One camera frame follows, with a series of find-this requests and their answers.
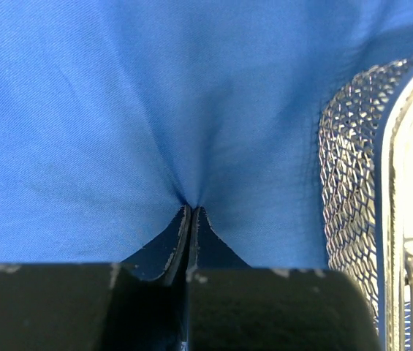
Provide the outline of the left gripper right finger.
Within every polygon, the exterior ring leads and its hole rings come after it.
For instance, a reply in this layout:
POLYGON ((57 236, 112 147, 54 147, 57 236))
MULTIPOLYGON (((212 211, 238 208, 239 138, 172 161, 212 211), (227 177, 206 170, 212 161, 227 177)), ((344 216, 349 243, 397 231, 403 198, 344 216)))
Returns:
POLYGON ((190 350, 379 350, 365 299, 344 273, 252 268, 192 217, 188 287, 190 350))

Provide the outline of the blue surgical drape cloth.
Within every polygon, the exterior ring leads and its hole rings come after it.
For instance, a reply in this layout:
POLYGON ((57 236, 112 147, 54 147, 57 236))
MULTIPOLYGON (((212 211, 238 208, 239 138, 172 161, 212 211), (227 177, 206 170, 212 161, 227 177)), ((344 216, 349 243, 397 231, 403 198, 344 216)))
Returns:
POLYGON ((413 1, 0 1, 0 263, 119 261, 188 204, 326 266, 319 112, 413 55, 413 1))

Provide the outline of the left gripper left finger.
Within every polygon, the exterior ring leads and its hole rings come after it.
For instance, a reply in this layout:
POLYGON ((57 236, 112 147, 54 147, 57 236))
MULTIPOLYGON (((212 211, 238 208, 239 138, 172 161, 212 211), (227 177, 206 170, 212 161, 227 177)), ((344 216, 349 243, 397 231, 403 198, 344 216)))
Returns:
POLYGON ((0 350, 179 350, 192 210, 116 263, 0 263, 0 350))

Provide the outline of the metal mesh instrument tray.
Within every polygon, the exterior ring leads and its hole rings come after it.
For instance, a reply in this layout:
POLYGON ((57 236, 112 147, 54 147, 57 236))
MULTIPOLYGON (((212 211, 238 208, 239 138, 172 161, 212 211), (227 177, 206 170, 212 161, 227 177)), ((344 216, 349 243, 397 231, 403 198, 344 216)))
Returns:
POLYGON ((319 121, 329 266, 361 289, 383 350, 413 350, 413 56, 343 85, 319 121))

